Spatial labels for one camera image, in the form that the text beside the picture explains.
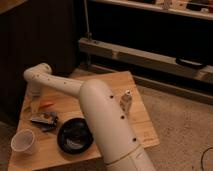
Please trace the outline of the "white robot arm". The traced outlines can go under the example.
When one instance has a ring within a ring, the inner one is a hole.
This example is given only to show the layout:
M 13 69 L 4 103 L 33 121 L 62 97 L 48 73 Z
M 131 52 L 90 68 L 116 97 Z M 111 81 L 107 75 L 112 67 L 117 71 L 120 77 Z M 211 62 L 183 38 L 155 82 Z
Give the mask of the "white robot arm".
M 76 97 L 107 171 L 156 171 L 112 89 L 100 79 L 80 81 L 52 74 L 46 63 L 23 73 L 31 99 L 48 86 Z

